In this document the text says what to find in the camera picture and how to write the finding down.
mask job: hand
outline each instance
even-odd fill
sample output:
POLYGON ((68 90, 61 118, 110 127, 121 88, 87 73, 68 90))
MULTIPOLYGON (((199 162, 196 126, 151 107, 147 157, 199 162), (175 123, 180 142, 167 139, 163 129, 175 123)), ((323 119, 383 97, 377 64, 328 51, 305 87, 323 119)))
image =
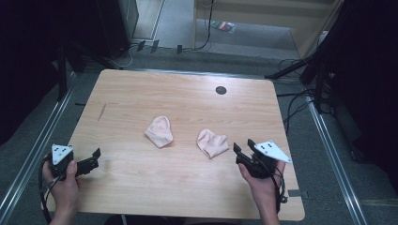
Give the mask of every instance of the hand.
MULTIPOLYGON (((51 224, 67 225, 74 222, 79 202, 79 182, 75 178, 76 172, 77 164, 75 161, 71 161, 67 168, 67 179, 56 182, 51 190, 56 204, 51 224)), ((44 163, 43 176, 47 183, 50 183, 54 179, 49 161, 44 163)))
MULTIPOLYGON (((285 163, 278 161, 277 168, 283 174, 285 163)), ((257 205, 258 211, 260 212, 260 218, 264 224, 274 225, 280 224, 278 219, 278 213, 276 210, 276 199, 275 199, 275 185, 272 179, 257 179, 249 174, 249 171, 245 165, 238 164, 242 177, 248 182, 254 201, 257 205)), ((274 175, 275 181, 278 187, 281 186, 282 178, 278 175, 274 175)))

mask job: gray floor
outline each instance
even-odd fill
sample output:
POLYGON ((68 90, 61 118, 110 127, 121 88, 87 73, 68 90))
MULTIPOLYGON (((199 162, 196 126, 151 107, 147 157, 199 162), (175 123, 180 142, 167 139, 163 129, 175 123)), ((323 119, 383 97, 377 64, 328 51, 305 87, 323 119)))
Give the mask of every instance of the gray floor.
MULTIPOLYGON (((270 35, 272 41, 283 41, 281 45, 269 45, 257 49, 257 54, 246 48, 245 41, 238 41, 238 37, 231 38, 231 46, 243 46, 237 53, 234 48, 220 48, 223 52, 212 52, 217 50, 218 42, 212 39, 211 49, 204 52, 184 52, 176 54, 177 44, 184 46, 191 45, 191 21, 183 21, 189 28, 176 27, 172 22, 166 24, 171 17, 166 9, 170 9, 175 0, 166 0, 165 8, 161 17, 160 26, 157 31, 157 38, 163 43, 164 47, 171 49, 158 49, 150 53, 150 47, 145 47, 142 51, 136 49, 130 51, 131 64, 125 69, 160 69, 175 71, 191 71, 222 73, 225 76, 237 76, 242 78, 263 79, 264 74, 272 74, 278 71, 278 64, 284 58, 297 58, 297 53, 291 47, 291 40, 288 35, 284 35, 282 28, 281 37, 270 35)), ((117 59, 119 63, 127 64, 130 56, 126 53, 117 59)), ((89 94, 95 84, 100 71, 103 69, 95 62, 87 61, 88 67, 84 74, 79 74, 69 103, 64 110, 50 140, 46 143, 44 151, 50 149, 52 143, 67 144, 69 138, 78 122, 79 116, 83 111, 82 106, 75 103, 86 103, 89 94)), ((299 75, 291 73, 289 76, 275 81, 275 87, 280 93, 297 93, 302 90, 298 80, 299 75)), ((38 107, 23 122, 18 131, 10 141, 0 146, 0 196, 5 198, 8 187, 18 175, 24 160, 30 153, 36 138, 41 132, 47 118, 50 116, 55 106, 57 88, 55 87, 38 107)), ((279 97, 281 114, 286 117, 287 107, 290 97, 279 97)), ((300 98, 293 105, 297 108, 306 99, 300 98)), ((387 176, 373 164, 359 164, 354 162, 349 156, 348 144, 342 135, 337 121, 328 114, 322 115, 328 128, 328 132, 333 139, 335 148, 343 162, 351 185, 360 201, 361 209, 368 224, 396 224, 398 222, 396 203, 397 195, 393 191, 387 176)), ((299 222, 283 221, 283 224, 355 224, 348 210, 343 192, 336 179, 334 170, 330 164, 326 148, 315 126, 314 119, 310 110, 295 115, 291 120, 291 127, 287 136, 292 158, 295 161, 295 169, 298 177, 300 190, 304 193, 303 203, 306 212, 304 220, 299 222)), ((45 220, 40 212, 38 199, 38 165, 31 172, 30 179, 23 188, 21 196, 17 196, 17 202, 7 224, 44 224, 45 220)), ((103 224, 109 215, 94 215, 81 213, 77 217, 76 224, 103 224)), ((258 220, 244 220, 243 224, 260 224, 258 220)))

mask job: wooden table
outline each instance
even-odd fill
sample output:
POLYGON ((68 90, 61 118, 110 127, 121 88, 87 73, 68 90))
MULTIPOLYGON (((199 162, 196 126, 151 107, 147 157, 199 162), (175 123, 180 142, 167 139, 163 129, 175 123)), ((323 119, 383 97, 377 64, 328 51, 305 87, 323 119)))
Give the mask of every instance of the wooden table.
MULTIPOLYGON (((259 218, 232 149, 235 142, 250 154, 248 138, 273 140, 290 156, 270 81, 103 70, 69 142, 76 160, 98 147, 102 153, 99 167, 82 176, 79 211, 259 218), (218 86, 225 95, 216 93, 218 86), (174 136, 161 149, 144 134, 160 115, 169 118, 174 136), (208 159, 196 144, 204 128, 226 135, 230 149, 208 159)), ((292 164, 284 176, 287 189, 299 189, 292 164)), ((279 216, 302 220, 301 198, 289 197, 279 216)))
MULTIPOLYGON (((213 21, 289 27, 300 58, 312 53, 323 31, 337 18, 344 0, 217 0, 213 21)), ((196 42, 196 20, 208 20, 211 0, 194 0, 192 47, 196 42)))

